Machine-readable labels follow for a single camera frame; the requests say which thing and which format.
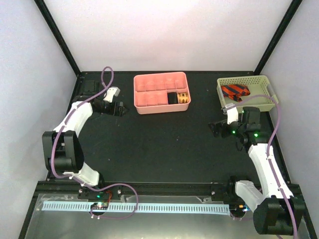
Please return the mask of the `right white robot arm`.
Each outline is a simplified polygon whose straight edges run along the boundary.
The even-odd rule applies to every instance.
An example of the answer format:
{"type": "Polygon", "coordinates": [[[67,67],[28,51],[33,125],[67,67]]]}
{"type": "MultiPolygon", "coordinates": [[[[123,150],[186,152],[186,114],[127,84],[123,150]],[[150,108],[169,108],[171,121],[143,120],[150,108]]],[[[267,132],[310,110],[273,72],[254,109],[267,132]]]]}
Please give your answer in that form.
{"type": "Polygon", "coordinates": [[[227,187],[227,196],[233,201],[240,198],[253,213],[253,223],[261,235],[298,235],[305,210],[302,199],[295,197],[285,183],[276,163],[269,136],[262,132],[261,112],[256,107],[227,109],[227,118],[209,123],[214,137],[234,136],[239,151],[245,150],[252,160],[261,188],[248,180],[237,180],[227,187]]]}

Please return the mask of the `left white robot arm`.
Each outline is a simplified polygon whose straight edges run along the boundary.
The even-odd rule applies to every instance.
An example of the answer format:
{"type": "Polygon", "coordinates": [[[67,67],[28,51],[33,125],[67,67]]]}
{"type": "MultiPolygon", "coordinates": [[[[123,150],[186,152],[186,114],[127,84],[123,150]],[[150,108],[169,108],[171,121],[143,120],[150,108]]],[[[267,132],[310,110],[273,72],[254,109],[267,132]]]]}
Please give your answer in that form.
{"type": "Polygon", "coordinates": [[[63,121],[52,131],[42,135],[44,162],[56,178],[75,179],[81,185],[90,187],[89,192],[96,199],[107,193],[103,175],[85,163],[79,142],[79,134],[93,113],[122,117],[128,109],[123,102],[114,102],[120,89],[110,87],[95,96],[76,96],[63,121]]]}

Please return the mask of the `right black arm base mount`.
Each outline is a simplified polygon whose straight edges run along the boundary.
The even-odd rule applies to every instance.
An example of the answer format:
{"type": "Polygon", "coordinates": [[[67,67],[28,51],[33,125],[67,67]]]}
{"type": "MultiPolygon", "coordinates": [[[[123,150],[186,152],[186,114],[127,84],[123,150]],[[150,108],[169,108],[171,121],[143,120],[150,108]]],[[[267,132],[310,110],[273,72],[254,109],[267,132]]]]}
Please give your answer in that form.
{"type": "Polygon", "coordinates": [[[244,202],[244,200],[235,193],[235,182],[212,183],[210,185],[211,198],[213,201],[220,202],[244,202]]]}

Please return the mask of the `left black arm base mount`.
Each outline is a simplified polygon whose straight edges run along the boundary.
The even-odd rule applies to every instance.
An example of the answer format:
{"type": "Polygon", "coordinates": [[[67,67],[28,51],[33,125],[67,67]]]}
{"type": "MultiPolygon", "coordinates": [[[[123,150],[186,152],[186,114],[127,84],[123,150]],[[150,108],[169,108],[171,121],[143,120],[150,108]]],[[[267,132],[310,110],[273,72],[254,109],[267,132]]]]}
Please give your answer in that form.
{"type": "Polygon", "coordinates": [[[88,187],[81,187],[77,199],[93,201],[119,200],[122,195],[123,186],[117,185],[103,191],[93,191],[88,187]]]}

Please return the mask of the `orange navy striped tie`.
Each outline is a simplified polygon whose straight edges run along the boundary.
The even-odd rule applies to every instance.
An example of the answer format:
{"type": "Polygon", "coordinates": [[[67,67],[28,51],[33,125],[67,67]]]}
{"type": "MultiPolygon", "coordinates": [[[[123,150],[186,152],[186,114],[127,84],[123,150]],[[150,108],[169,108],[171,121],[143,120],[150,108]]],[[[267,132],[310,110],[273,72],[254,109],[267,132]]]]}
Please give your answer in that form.
{"type": "Polygon", "coordinates": [[[249,96],[250,90],[247,86],[241,84],[223,85],[221,90],[224,97],[235,102],[242,102],[242,97],[249,96]]]}

